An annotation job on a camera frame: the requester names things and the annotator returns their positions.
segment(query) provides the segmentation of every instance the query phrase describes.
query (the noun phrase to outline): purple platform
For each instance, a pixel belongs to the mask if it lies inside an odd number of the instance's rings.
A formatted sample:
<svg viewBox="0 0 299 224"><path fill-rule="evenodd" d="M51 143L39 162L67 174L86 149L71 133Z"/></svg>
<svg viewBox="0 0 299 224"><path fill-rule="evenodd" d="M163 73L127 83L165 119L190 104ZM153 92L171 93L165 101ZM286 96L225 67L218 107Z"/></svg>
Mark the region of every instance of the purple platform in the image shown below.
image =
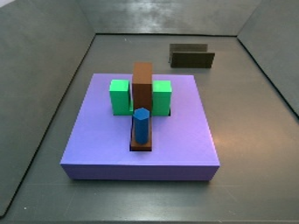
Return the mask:
<svg viewBox="0 0 299 224"><path fill-rule="evenodd" d="M69 176L211 180L221 161L193 75L154 75L154 80L173 82L173 115L153 118L153 151L130 151L133 116L113 115L114 79L133 80L133 74L94 74L61 161Z"/></svg>

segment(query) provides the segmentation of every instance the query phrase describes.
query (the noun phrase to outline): blue hexagonal prism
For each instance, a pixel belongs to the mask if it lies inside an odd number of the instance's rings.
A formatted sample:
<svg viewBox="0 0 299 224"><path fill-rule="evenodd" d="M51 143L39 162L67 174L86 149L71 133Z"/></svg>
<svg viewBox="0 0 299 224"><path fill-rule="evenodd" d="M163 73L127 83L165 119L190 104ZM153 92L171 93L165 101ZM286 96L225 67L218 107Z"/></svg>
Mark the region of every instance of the blue hexagonal prism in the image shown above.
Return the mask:
<svg viewBox="0 0 299 224"><path fill-rule="evenodd" d="M146 144L149 141L149 123L150 111L146 108L139 108L134 113L135 122L135 140L139 144Z"/></svg>

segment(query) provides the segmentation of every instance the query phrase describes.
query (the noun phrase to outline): gray wall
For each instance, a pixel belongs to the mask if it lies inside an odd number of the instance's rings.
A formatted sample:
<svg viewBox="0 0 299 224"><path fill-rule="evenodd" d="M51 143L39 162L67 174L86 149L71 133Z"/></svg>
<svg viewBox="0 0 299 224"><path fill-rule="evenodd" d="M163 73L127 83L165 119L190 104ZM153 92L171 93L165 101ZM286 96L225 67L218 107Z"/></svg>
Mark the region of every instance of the gray wall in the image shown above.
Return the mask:
<svg viewBox="0 0 299 224"><path fill-rule="evenodd" d="M238 38L299 115L299 1L265 0Z"/></svg>
<svg viewBox="0 0 299 224"><path fill-rule="evenodd" d="M75 0L0 8L0 216L94 36Z"/></svg>
<svg viewBox="0 0 299 224"><path fill-rule="evenodd" d="M97 33L238 36L261 0L78 0Z"/></svg>

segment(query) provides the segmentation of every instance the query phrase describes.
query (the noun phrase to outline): gray enclosure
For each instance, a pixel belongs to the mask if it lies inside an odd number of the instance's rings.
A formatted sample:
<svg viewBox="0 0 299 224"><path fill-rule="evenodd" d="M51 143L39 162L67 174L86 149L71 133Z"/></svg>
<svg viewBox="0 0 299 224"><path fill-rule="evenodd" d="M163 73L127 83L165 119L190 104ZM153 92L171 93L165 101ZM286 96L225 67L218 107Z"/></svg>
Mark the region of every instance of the gray enclosure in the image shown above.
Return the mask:
<svg viewBox="0 0 299 224"><path fill-rule="evenodd" d="M299 1L259 3L16 0L0 8L2 223L299 221ZM93 42L95 32L153 35ZM209 44L213 68L171 68L178 43ZM155 74L195 76L222 163L210 183L73 181L61 167L93 74L130 74L137 61L153 61Z"/></svg>
<svg viewBox="0 0 299 224"><path fill-rule="evenodd" d="M299 1L265 0L238 38L299 115Z"/></svg>

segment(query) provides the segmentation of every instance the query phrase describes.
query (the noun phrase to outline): green cube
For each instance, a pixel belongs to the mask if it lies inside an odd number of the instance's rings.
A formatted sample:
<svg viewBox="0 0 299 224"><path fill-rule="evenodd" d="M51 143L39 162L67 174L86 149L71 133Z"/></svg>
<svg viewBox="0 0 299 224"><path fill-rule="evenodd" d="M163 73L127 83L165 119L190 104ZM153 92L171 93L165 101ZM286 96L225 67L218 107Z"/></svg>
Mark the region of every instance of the green cube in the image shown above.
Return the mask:
<svg viewBox="0 0 299 224"><path fill-rule="evenodd" d="M169 116L171 111L173 83L170 80L154 80L153 116Z"/></svg>
<svg viewBox="0 0 299 224"><path fill-rule="evenodd" d="M109 92L114 115L131 116L134 110L130 94L130 80L113 80Z"/></svg>

